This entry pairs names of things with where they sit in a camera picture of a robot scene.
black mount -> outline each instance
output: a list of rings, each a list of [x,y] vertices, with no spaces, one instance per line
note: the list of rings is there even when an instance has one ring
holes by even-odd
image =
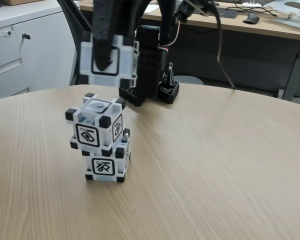
[[[179,83],[174,81],[173,64],[165,70],[167,50],[158,49],[160,28],[141,25],[136,30],[139,41],[139,58],[135,88],[119,88],[120,97],[135,106],[141,106],[145,99],[160,99],[172,104],[179,92]]]

wire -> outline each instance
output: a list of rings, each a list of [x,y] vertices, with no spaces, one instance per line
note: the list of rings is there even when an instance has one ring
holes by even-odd
[[[265,7],[246,7],[246,6],[238,6],[237,4],[238,4],[239,2],[241,2],[241,1],[242,1],[242,0],[236,2],[235,0],[233,0],[233,3],[234,3],[235,6],[229,6],[229,7],[226,8],[226,10],[237,8],[237,9],[241,9],[241,10],[242,10],[242,11],[237,11],[238,13],[243,13],[243,12],[251,11],[251,12],[260,13],[260,14],[262,14],[262,13],[270,13],[272,16],[277,17],[276,14],[272,13],[272,10],[268,10],[268,9],[266,9]]]
[[[169,52],[169,49],[168,49],[167,47],[161,47],[161,46],[158,46],[158,49],[164,50],[164,51],[166,51],[167,53]]]
[[[199,13],[201,13],[202,15],[206,15],[205,12],[200,9],[199,7],[197,7],[196,5],[194,5],[192,2],[190,2],[189,0],[184,0],[185,2],[187,2],[189,5],[193,6],[197,11],[199,11]],[[222,63],[221,63],[221,52],[222,52],[222,44],[223,44],[223,31],[222,31],[222,25],[221,25],[221,19],[219,16],[219,13],[216,9],[216,7],[213,6],[213,15],[216,18],[216,25],[217,25],[217,29],[219,31],[219,46],[218,46],[218,54],[217,54],[217,62],[221,68],[221,70],[223,71],[225,77],[227,78],[227,80],[229,81],[229,83],[232,86],[232,89],[236,89],[236,86],[234,84],[234,82],[232,81],[232,79],[230,78],[230,76],[227,74],[226,70],[224,69]]]
[[[170,42],[169,44],[167,44],[167,45],[161,45],[160,47],[169,47],[169,46],[171,46],[172,44],[175,43],[175,41],[177,40],[178,35],[179,35],[180,24],[181,24],[181,21],[179,21],[179,23],[178,23],[178,29],[177,29],[177,31],[176,31],[176,35],[175,35],[174,40],[173,40],[172,42]]]
[[[195,32],[195,33],[197,33],[197,34],[200,34],[200,35],[203,35],[203,34],[207,34],[207,33],[211,33],[211,32],[217,31],[217,29],[212,29],[212,30],[208,30],[208,31],[204,31],[204,32],[199,32],[199,31],[197,31],[197,30],[195,30],[195,29],[192,29],[192,28],[190,28],[190,27],[187,27],[187,26],[185,26],[185,25],[181,25],[181,27],[183,27],[183,28],[185,28],[185,29],[187,29],[187,30],[189,30],[189,31],[193,31],[193,32]]]

black corner cap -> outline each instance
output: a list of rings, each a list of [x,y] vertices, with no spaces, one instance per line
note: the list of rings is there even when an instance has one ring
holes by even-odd
[[[102,116],[99,119],[99,127],[103,129],[107,129],[111,126],[111,118],[108,116]]]
[[[85,175],[85,179],[86,180],[93,180],[94,179],[94,177],[92,176],[92,175]]]
[[[126,175],[124,175],[124,177],[122,177],[122,176],[117,176],[117,177],[116,177],[116,181],[117,181],[118,183],[124,183],[125,180],[126,180]]]
[[[123,159],[125,157],[125,149],[123,147],[117,147],[115,150],[115,158]]]
[[[80,84],[89,84],[89,76],[88,75],[79,75],[79,85]]]
[[[117,101],[115,101],[117,104],[122,105],[122,110],[126,108],[126,100],[119,98]]]
[[[82,151],[82,156],[90,156],[90,152],[88,152],[88,151]]]
[[[131,87],[131,79],[120,79],[120,88],[122,89],[129,89]]]
[[[73,108],[69,108],[66,112],[65,112],[65,119],[69,120],[69,121],[73,121],[74,120],[74,113],[76,112],[76,109]]]
[[[101,150],[101,154],[102,154],[102,156],[110,157],[111,154],[112,154],[112,148],[110,148],[109,151],[107,151],[107,150]]]
[[[75,142],[70,142],[70,146],[72,149],[78,149],[78,144],[76,144]]]
[[[129,135],[129,138],[130,138],[130,129],[129,129],[129,128],[125,128],[125,129],[123,130],[122,136],[124,137],[126,134],[128,134],[128,135]]]
[[[95,94],[94,93],[91,93],[91,92],[88,92],[86,95],[84,95],[85,97],[88,97],[88,98],[92,98]]]
[[[90,38],[91,38],[90,32],[84,31],[81,36],[81,41],[82,42],[90,42]]]

desk leg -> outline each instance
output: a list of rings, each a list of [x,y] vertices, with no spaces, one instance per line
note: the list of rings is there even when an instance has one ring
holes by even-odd
[[[282,99],[286,101],[292,101],[297,87],[300,83],[300,48],[295,58],[292,71],[290,73],[289,80],[286,84]]]

round table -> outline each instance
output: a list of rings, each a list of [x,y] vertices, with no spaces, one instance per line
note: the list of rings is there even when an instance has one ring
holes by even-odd
[[[0,240],[300,240],[300,105],[181,84],[127,104],[124,183],[86,181],[65,111],[81,85],[0,99]]]

